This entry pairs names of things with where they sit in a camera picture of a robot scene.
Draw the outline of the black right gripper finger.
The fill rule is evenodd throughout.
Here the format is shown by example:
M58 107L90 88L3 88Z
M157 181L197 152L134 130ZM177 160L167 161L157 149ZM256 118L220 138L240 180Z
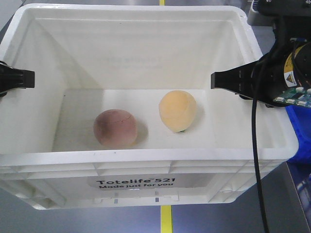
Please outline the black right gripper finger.
M210 76L211 89L224 89L235 94L254 94L261 62L254 61Z

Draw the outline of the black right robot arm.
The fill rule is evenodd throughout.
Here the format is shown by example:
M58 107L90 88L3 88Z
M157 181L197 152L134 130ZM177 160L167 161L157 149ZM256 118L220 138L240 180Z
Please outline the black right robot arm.
M211 89L224 89L269 107L311 106L311 44L290 41L259 60L211 75Z

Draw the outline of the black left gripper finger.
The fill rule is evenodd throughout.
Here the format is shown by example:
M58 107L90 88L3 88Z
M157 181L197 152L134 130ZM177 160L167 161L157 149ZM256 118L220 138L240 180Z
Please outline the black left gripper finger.
M35 72L17 69L0 62L0 93L7 94L8 91L17 88L34 88Z

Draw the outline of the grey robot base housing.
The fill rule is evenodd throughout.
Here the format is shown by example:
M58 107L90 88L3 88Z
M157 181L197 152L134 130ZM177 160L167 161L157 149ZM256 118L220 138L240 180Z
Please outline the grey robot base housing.
M311 39L309 0L254 0L248 13L251 26L272 26L278 39Z

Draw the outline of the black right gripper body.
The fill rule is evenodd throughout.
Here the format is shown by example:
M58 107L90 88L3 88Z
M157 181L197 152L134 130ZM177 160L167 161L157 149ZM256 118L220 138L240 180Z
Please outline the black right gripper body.
M270 52L255 62L239 68L239 96L245 100L264 103L267 107L289 106L280 100L281 94L289 89L284 70L286 59L293 51L293 41L277 48L273 45Z

